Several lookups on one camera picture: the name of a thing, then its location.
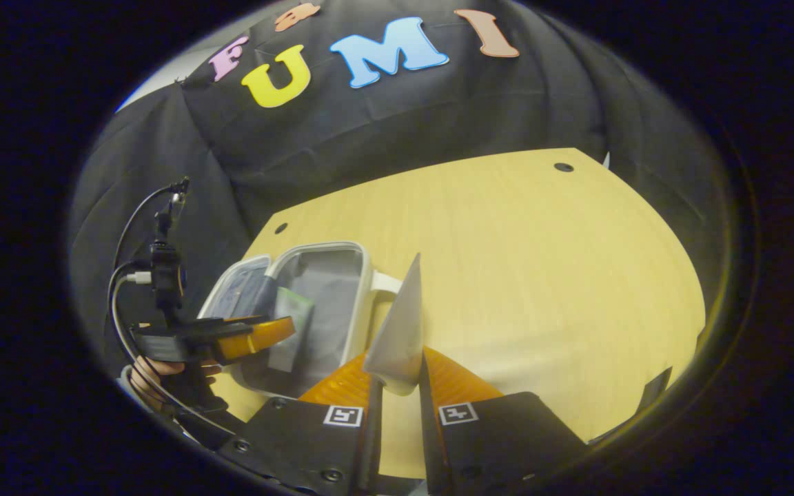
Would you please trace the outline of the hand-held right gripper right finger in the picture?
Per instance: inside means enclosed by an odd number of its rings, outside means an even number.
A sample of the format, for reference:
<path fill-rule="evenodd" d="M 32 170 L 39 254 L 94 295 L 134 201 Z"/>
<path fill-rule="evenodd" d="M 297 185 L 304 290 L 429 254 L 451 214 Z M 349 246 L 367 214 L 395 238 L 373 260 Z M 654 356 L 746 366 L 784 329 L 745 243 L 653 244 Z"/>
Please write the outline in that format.
<path fill-rule="evenodd" d="M 502 393 L 435 349 L 419 379 L 429 495 L 514 495 L 589 452 L 535 393 Z"/>

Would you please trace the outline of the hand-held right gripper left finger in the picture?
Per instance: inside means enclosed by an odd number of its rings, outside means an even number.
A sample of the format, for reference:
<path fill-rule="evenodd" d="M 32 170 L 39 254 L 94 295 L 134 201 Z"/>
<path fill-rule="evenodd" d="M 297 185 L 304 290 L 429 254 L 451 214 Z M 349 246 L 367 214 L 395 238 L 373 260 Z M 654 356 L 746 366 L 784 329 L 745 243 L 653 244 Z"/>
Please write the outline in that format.
<path fill-rule="evenodd" d="M 366 495 L 378 474 L 383 385 L 362 353 L 299 398 L 262 405 L 217 453 L 237 468 L 311 495 Z"/>

